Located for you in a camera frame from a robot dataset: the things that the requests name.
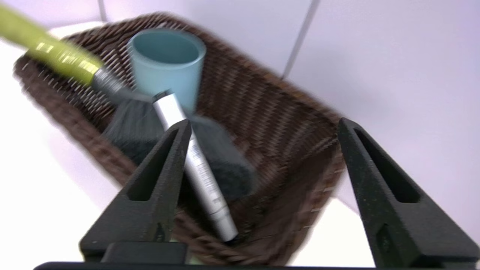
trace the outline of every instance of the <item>black bristles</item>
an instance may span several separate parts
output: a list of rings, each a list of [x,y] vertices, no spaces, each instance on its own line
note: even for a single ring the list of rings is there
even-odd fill
[[[196,115],[189,119],[225,199],[230,201],[251,194],[256,182],[255,169],[235,148],[229,133],[211,119]],[[163,133],[151,103],[128,100],[118,105],[103,136],[138,165]]]

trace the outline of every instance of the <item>white wall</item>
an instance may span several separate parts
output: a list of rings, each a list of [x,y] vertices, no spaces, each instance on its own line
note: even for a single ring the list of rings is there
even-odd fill
[[[480,1],[321,0],[287,78],[361,124],[480,243]],[[338,197],[357,208],[344,177]]]
[[[480,243],[480,1],[4,1],[47,27],[170,11],[215,32],[363,125]],[[356,209],[346,176],[338,196]]]
[[[0,0],[0,2],[7,3],[47,28],[101,21],[98,0]]]

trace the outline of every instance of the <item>blue cup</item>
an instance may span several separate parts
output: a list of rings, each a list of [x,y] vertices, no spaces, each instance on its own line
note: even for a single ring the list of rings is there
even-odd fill
[[[136,91],[149,96],[170,90],[186,112],[195,112],[206,53],[197,36],[171,29],[147,29],[127,44]]]

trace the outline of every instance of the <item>brown wicker basket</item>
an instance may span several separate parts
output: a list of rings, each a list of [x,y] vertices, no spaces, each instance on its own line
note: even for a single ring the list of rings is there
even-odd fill
[[[219,241],[209,222],[195,214],[195,201],[188,199],[179,204],[174,238],[206,264],[284,265],[345,168],[336,138],[339,116],[214,35],[171,14],[148,14],[68,39],[99,55],[135,87],[125,45],[135,33],[155,27],[181,29],[204,41],[198,112],[228,129],[260,178],[255,194],[230,203],[240,232],[236,245]],[[103,95],[28,56],[17,61],[15,74],[26,93],[107,172],[120,184],[128,181],[135,165],[101,136],[115,110]]]

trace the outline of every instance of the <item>brush handle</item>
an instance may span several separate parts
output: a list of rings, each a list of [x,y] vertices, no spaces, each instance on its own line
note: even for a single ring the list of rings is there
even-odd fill
[[[28,49],[27,55],[60,75],[90,86],[101,59],[81,48],[49,35],[44,28],[0,3],[0,36]]]

